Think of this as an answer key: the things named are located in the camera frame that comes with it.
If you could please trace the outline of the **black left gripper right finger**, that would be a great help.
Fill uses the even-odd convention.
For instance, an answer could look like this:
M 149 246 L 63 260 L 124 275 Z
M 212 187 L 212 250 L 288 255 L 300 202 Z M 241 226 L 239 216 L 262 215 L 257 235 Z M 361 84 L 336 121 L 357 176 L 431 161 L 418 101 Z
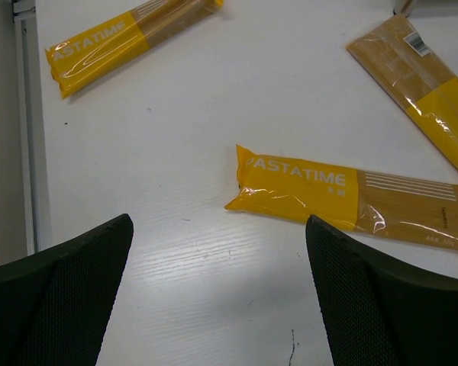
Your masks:
M 458 279 L 373 249 L 321 218 L 306 244 L 335 365 L 458 365 Z

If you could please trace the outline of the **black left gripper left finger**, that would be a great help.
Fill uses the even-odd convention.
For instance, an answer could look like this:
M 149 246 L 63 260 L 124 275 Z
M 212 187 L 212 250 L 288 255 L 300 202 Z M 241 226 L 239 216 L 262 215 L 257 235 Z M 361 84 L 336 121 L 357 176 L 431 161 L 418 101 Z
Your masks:
M 134 236 L 122 214 L 0 266 L 0 365 L 94 365 Z

